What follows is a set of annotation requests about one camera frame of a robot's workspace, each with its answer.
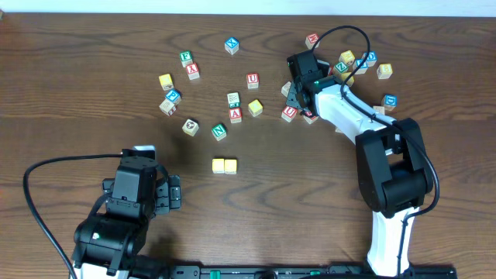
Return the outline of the yellow C block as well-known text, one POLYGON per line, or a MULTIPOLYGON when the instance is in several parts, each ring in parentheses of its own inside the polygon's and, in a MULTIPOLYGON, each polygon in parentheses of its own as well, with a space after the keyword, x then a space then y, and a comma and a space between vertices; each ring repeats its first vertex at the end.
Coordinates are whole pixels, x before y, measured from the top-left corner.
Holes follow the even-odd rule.
POLYGON ((225 173, 225 160, 222 158, 214 158, 212 160, 212 172, 214 174, 225 173))

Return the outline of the yellow O block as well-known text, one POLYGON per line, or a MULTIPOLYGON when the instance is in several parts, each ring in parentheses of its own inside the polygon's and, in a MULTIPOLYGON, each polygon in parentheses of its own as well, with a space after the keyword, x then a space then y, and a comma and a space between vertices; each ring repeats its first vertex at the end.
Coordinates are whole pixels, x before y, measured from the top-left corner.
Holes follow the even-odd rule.
POLYGON ((236 174, 237 173, 237 160, 236 159, 225 159, 224 160, 224 172, 226 174, 236 174))

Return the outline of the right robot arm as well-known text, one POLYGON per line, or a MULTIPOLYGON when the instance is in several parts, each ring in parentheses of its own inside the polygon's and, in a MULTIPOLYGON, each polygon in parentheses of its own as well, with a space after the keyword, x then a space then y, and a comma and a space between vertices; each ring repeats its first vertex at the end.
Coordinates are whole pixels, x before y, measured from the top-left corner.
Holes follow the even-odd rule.
POLYGON ((425 195, 439 188, 419 125, 378 113, 334 77, 296 77, 288 101, 331 122, 355 145, 360 193, 373 212, 368 265, 376 275, 403 274, 414 218, 427 211, 425 195))

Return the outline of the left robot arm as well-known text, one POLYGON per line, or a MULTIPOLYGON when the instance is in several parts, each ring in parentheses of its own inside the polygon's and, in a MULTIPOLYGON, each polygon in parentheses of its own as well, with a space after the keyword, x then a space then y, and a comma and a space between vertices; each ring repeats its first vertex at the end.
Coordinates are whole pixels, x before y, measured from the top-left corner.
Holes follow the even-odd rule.
POLYGON ((181 181, 153 150, 123 150, 114 178, 74 233, 76 278, 168 278, 165 263, 140 256, 150 221, 182 206, 181 181))

